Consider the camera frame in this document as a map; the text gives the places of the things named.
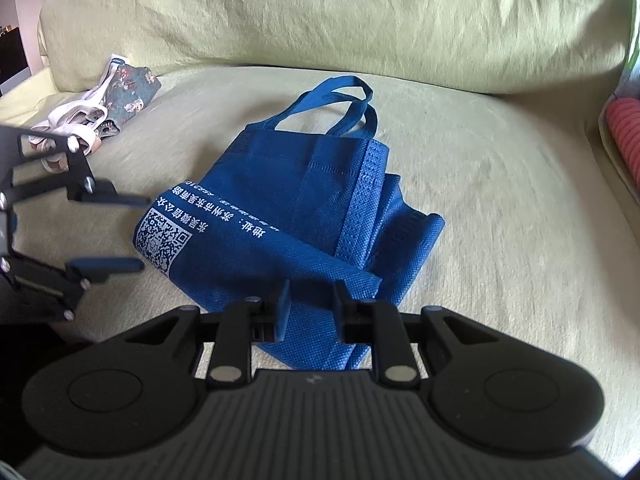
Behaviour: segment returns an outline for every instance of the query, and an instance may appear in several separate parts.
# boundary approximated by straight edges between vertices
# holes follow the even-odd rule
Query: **qr code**
[[[169,275],[171,264],[190,238],[190,232],[171,222],[162,213],[150,209],[140,222],[136,247],[147,260]]]

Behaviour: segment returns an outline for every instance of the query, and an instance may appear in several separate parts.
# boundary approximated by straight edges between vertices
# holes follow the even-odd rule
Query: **white strap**
[[[130,64],[128,57],[120,56],[119,54],[111,54],[111,57],[109,58],[109,63],[107,64],[107,67],[104,69],[104,72],[102,73],[102,77],[100,78],[100,82],[96,86],[94,86],[91,90],[86,92],[82,96],[82,99],[83,100],[91,99],[94,96],[94,93],[97,92],[100,89],[100,87],[104,85],[107,79],[109,80],[109,82],[111,81],[111,78],[113,77],[113,74],[116,73],[116,70],[118,69],[118,67],[124,64],[126,65]]]
[[[107,108],[102,104],[104,95],[118,67],[128,63],[129,59],[126,57],[111,54],[100,82],[94,88],[85,92],[81,99],[57,106],[49,113],[46,121],[41,121],[32,126],[31,130],[34,132],[50,132],[64,137],[76,136],[84,141],[84,154],[93,153],[102,144],[95,130],[106,120],[108,113]],[[97,111],[100,114],[95,121],[90,124],[80,124]],[[29,142],[39,152],[46,152],[53,145],[51,139],[37,135],[30,135]],[[42,163],[47,171],[63,171],[66,169],[66,157],[64,154],[43,158]]]

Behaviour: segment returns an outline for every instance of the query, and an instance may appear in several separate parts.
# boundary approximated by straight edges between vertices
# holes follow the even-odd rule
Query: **ridged black surface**
[[[29,480],[617,478],[583,449],[523,461],[466,446],[416,394],[381,388],[366,370],[262,370],[248,387],[210,394],[186,428],[154,448],[100,460],[42,448],[19,470]]]

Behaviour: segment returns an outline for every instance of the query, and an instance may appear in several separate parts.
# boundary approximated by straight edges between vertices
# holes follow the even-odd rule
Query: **couch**
[[[90,163],[117,189],[156,196],[200,179],[245,124],[337,72],[359,74],[405,200],[447,222],[400,309],[442,304],[585,367],[606,395],[590,449],[623,473],[640,449],[640,210],[597,119],[632,3],[49,0],[38,32],[48,67],[0,99],[0,121],[34,124],[93,86],[111,52],[149,66],[161,90]],[[322,132],[340,110],[281,128]],[[17,212],[17,249],[52,264],[137,255],[141,211],[57,192]],[[147,266],[93,287],[56,329],[103,340],[184,303]],[[281,366],[257,349],[254,363]]]

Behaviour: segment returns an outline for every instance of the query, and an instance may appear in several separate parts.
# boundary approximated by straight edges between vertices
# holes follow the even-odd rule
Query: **black bracket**
[[[203,326],[219,326],[207,371],[209,385],[238,388],[248,384],[251,381],[252,342],[281,342],[290,308],[289,280],[285,280],[266,299],[249,296],[231,303],[221,317],[209,320],[203,316]]]
[[[354,300],[344,282],[334,285],[334,321],[338,339],[371,345],[376,382],[394,388],[415,388],[420,370],[398,308],[384,300]]]
[[[37,195],[66,188],[67,198],[75,202],[132,207],[150,203],[143,196],[120,195],[109,180],[96,179],[75,137],[38,132],[39,137],[53,140],[55,147],[25,154],[23,139],[29,135],[33,132],[0,126],[0,324],[71,321],[92,283],[144,268],[137,258],[78,258],[59,269],[14,250],[14,205]],[[68,171],[14,185],[15,168],[57,154],[66,156]]]

